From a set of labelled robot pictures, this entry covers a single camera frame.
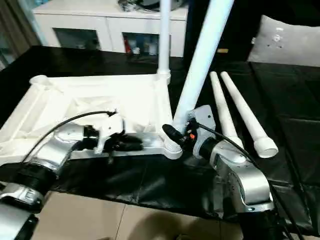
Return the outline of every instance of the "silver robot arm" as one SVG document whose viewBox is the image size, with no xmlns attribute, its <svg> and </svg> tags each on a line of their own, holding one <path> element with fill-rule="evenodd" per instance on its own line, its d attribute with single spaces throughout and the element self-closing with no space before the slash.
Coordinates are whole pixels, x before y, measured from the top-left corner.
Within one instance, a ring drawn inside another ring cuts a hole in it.
<svg viewBox="0 0 320 240">
<path fill-rule="evenodd" d="M 216 140 L 216 125 L 209 105 L 188 114 L 185 135 L 170 125 L 162 128 L 168 137 L 196 158 L 209 161 L 213 169 L 228 184 L 232 205 L 238 215 L 244 240 L 284 240 L 278 224 L 273 197 L 265 175 L 231 143 Z"/>
<path fill-rule="evenodd" d="M 56 130 L 0 192 L 0 239 L 29 240 L 36 228 L 35 217 L 44 204 L 45 196 L 59 178 L 72 151 L 92 149 L 100 154 L 118 149 L 124 136 L 124 123 L 119 114 L 107 118 L 96 130 L 90 125 L 68 123 Z M 140 150 L 141 142 L 135 139 L 132 150 Z"/>
</svg>

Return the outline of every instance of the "white plastic pipe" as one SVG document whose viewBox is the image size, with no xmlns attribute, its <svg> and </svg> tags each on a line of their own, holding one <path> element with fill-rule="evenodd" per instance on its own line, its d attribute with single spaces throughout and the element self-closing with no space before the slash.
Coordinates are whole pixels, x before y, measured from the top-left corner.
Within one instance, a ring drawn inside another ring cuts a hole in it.
<svg viewBox="0 0 320 240">
<path fill-rule="evenodd" d="M 173 126 L 180 132 L 185 130 L 188 112 L 196 106 L 233 3 L 234 0 L 211 0 L 209 3 L 173 119 Z"/>
<path fill-rule="evenodd" d="M 169 49 L 170 49 L 170 12 L 172 0 L 160 1 L 160 37 L 159 37 L 159 64 L 157 73 L 169 75 Z"/>
<path fill-rule="evenodd" d="M 240 147 L 244 148 L 241 139 L 237 135 L 236 128 L 234 122 L 232 121 L 229 108 L 225 99 L 225 95 L 222 91 L 217 73 L 215 71 L 211 72 L 210 78 L 222 133 L 223 135 L 234 141 L 236 144 L 238 144 Z"/>
<path fill-rule="evenodd" d="M 235 105 L 238 109 L 249 133 L 254 141 L 254 149 L 260 158 L 271 158 L 278 153 L 278 147 L 275 142 L 267 136 L 265 130 L 260 125 L 258 119 L 251 111 L 245 99 L 237 89 L 236 85 L 227 72 L 222 72 L 221 77 L 226 85 Z"/>
</svg>

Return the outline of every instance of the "black connector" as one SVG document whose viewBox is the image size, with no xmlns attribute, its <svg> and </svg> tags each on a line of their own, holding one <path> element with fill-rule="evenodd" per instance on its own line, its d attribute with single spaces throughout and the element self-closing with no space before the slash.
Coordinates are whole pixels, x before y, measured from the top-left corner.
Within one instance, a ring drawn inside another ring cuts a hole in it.
<svg viewBox="0 0 320 240">
<path fill-rule="evenodd" d="M 218 140 L 213 137 L 208 137 L 200 147 L 199 154 L 204 159 L 209 160 L 211 158 L 211 153 L 215 146 L 219 143 Z"/>
<path fill-rule="evenodd" d="M 83 128 L 83 140 L 76 145 L 76 150 L 83 149 L 93 150 L 98 145 L 99 131 L 91 125 L 86 125 Z"/>
<path fill-rule="evenodd" d="M 191 118 L 188 122 L 188 125 L 193 129 L 198 129 L 200 127 L 200 123 L 198 123 L 195 118 Z"/>
<path fill-rule="evenodd" d="M 178 130 L 176 130 L 173 126 L 171 126 L 169 124 L 164 124 L 162 126 L 162 129 L 163 129 L 164 133 L 167 134 L 167 136 L 172 141 L 177 143 L 180 147 L 183 147 L 184 142 L 185 142 L 184 136 Z"/>
</svg>

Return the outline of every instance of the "black cable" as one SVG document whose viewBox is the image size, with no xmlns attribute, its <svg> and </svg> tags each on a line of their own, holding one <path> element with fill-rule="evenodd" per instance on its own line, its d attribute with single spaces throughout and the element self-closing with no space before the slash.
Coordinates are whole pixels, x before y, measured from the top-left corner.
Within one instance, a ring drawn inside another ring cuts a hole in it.
<svg viewBox="0 0 320 240">
<path fill-rule="evenodd" d="M 49 136 L 51 133 L 53 133 L 55 130 L 57 130 L 58 128 L 62 127 L 63 125 L 72 122 L 76 119 L 80 119 L 89 115 L 96 115 L 96 114 L 107 114 L 108 116 L 111 116 L 112 114 L 114 114 L 113 112 L 110 111 L 91 111 L 91 112 L 87 112 L 87 113 L 83 113 L 77 116 L 73 116 L 67 120 L 64 120 L 62 122 L 60 122 L 59 124 L 57 124 L 56 126 L 54 126 L 53 128 L 51 128 L 45 135 L 43 135 L 36 143 L 35 145 L 30 149 L 30 151 L 24 156 L 24 158 L 22 159 L 22 161 L 20 163 L 24 163 L 28 157 L 31 155 L 31 153 L 36 149 L 36 147 L 39 146 L 39 144 L 47 137 Z"/>
<path fill-rule="evenodd" d="M 284 232 L 285 232 L 285 235 L 288 237 L 289 240 L 294 240 L 294 237 L 290 234 L 288 228 L 287 228 L 287 225 L 286 223 L 284 223 L 284 226 L 283 226 L 283 229 L 284 229 Z"/>
<path fill-rule="evenodd" d="M 204 130 L 207 130 L 219 137 L 221 137 L 223 140 L 226 140 L 228 143 L 232 144 L 235 148 L 237 148 L 240 152 L 242 152 L 243 155 L 245 155 L 250 161 L 251 163 L 257 168 L 257 169 L 260 169 L 256 163 L 256 160 L 246 151 L 244 150 L 242 147 L 240 147 L 238 144 L 236 144 L 234 141 L 232 141 L 230 138 L 228 138 L 227 136 L 205 126 L 205 125 L 202 125 L 198 122 L 192 122 L 192 124 L 195 124 L 197 126 L 199 126 L 200 128 L 204 129 Z M 284 201 L 281 199 L 281 197 L 279 196 L 278 192 L 276 191 L 275 187 L 273 186 L 273 184 L 271 182 L 269 182 L 270 184 L 270 191 L 271 191 L 271 194 L 275 196 L 275 198 L 278 200 L 278 202 L 280 203 L 282 209 L 284 210 L 285 214 L 288 216 L 290 222 L 292 223 L 294 229 L 296 230 L 296 233 L 299 237 L 300 240 L 305 240 L 305 238 L 303 237 L 303 235 L 301 234 L 298 226 L 297 226 L 297 223 L 296 221 L 294 220 L 293 216 L 291 215 L 289 209 L 287 208 L 286 204 L 284 203 Z"/>
</svg>

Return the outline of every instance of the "black table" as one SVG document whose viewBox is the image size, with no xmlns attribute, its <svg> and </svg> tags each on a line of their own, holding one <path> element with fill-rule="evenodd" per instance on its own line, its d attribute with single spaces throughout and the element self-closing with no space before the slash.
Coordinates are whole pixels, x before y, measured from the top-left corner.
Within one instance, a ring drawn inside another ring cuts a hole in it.
<svg viewBox="0 0 320 240">
<path fill-rule="evenodd" d="M 175 111 L 186 77 L 180 58 L 170 59 L 169 95 Z M 219 62 L 217 72 L 230 73 L 268 135 L 279 147 L 270 159 L 258 158 L 253 141 L 230 96 L 227 102 L 245 148 L 275 185 L 302 233 L 320 235 L 320 68 L 249 62 Z M 127 59 L 114 52 L 33 47 L 0 72 L 0 126 L 29 88 L 36 75 L 75 77 L 91 75 L 153 74 L 157 60 Z M 197 105 L 209 104 L 217 130 L 217 110 L 210 81 Z M 19 164 L 0 167 L 8 181 Z M 236 221 L 229 198 L 222 198 L 224 183 L 204 160 L 189 154 L 170 160 L 160 155 L 69 161 L 53 190 L 103 200 Z"/>
</svg>

